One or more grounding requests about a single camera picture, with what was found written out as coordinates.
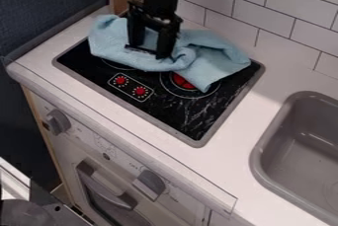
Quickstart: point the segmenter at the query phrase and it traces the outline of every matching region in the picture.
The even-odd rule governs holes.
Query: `light blue cloth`
[[[172,57],[155,59],[149,53],[125,49],[127,19],[100,16],[89,35],[91,52],[143,71],[175,71],[206,92],[210,85],[249,66],[251,61],[238,48],[210,31],[182,30]],[[143,48],[156,49],[157,33],[146,29]]]

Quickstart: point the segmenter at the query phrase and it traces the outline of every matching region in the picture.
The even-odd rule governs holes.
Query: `white countertop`
[[[338,99],[337,80],[284,60],[253,56],[265,65],[265,73],[210,142],[201,149],[195,149],[52,66],[51,61],[56,56],[88,35],[93,20],[100,13],[105,13],[105,10],[94,13],[27,53],[17,60],[17,64],[9,66],[10,73],[24,73],[24,67],[27,67],[33,72],[30,75],[32,79],[48,81],[60,92],[71,95],[72,101],[80,101],[147,142],[131,141],[130,145],[137,146],[168,166],[172,162],[165,154],[182,162],[211,183],[236,196],[235,212],[254,225],[326,225],[263,188],[252,176],[248,162],[252,148],[289,95],[299,91],[316,91]],[[186,169],[181,167],[172,165],[178,172]],[[214,187],[209,188],[200,183],[197,185],[217,196]]]

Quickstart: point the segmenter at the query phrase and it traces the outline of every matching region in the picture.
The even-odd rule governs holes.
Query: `stovetop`
[[[263,70],[253,61],[202,93],[174,72],[144,72],[93,56],[87,40],[53,64],[193,147],[209,141]]]

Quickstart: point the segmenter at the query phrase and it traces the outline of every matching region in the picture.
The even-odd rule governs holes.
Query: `control knob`
[[[66,132],[71,127],[68,117],[60,110],[48,113],[42,125],[55,136]]]

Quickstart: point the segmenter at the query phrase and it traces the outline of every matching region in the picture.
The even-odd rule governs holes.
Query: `sink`
[[[250,155],[265,188],[330,225],[338,225],[338,101],[291,95]]]

